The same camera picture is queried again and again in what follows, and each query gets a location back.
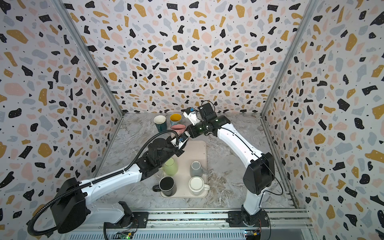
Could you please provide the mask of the pink patterned mug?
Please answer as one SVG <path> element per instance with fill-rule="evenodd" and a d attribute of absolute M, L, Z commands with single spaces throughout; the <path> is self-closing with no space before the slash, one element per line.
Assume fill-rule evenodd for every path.
<path fill-rule="evenodd" d="M 183 134 L 186 131 L 186 129 L 187 129 L 187 126 L 182 124 L 171 126 L 171 130 L 175 131 L 178 134 L 178 136 Z"/>

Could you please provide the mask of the grey mug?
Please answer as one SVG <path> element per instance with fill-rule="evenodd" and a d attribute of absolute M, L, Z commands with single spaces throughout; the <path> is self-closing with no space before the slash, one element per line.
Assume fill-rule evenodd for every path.
<path fill-rule="evenodd" d="M 190 166 L 190 176 L 193 177 L 202 177 L 207 174 L 207 170 L 202 167 L 202 164 L 198 161 L 192 162 Z"/>

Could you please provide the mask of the light blue butterfly mug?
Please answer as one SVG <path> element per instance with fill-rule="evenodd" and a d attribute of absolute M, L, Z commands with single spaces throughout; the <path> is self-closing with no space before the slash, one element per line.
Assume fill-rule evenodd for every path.
<path fill-rule="evenodd" d="M 172 114 L 170 116 L 171 126 L 178 125 L 182 119 L 180 114 Z"/>

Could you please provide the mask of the dark green mug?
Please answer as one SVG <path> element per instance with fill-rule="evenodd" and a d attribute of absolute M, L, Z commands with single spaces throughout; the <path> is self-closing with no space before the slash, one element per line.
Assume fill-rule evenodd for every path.
<path fill-rule="evenodd" d="M 158 115 L 154 118 L 154 123 L 159 133 L 168 129 L 167 118 L 163 115 Z"/>

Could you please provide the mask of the white mug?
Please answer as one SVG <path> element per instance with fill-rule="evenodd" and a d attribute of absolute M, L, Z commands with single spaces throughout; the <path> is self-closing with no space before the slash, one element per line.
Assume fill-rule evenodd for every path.
<path fill-rule="evenodd" d="M 193 196 L 200 196 L 204 191 L 210 190 L 210 188 L 201 177 L 195 176 L 189 181 L 189 190 Z"/>

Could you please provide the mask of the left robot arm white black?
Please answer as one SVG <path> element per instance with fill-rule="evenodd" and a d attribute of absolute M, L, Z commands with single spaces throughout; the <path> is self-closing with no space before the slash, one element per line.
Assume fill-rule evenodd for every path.
<path fill-rule="evenodd" d="M 172 156 L 184 153 L 189 140 L 187 134 L 178 138 L 158 138 L 148 145 L 148 150 L 131 167 L 78 182 L 66 180 L 59 191 L 59 200 L 51 211 L 60 234 L 69 233 L 83 224 L 106 223 L 109 227 L 124 228 L 134 223 L 134 214 L 128 204 L 96 204 L 95 201 L 126 185 L 143 181 L 159 171 Z"/>

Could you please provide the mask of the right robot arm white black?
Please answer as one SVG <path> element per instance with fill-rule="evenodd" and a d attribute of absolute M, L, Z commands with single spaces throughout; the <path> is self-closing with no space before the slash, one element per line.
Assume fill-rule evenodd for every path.
<path fill-rule="evenodd" d="M 191 138 L 211 133 L 224 141 L 240 158 L 246 168 L 243 182 L 247 188 L 246 200 L 241 210 L 241 222 L 250 227 L 258 224 L 263 196 L 275 179 L 273 155 L 253 147 L 225 116 L 206 121 L 191 113 L 188 119 L 191 124 L 187 127 L 187 132 Z"/>

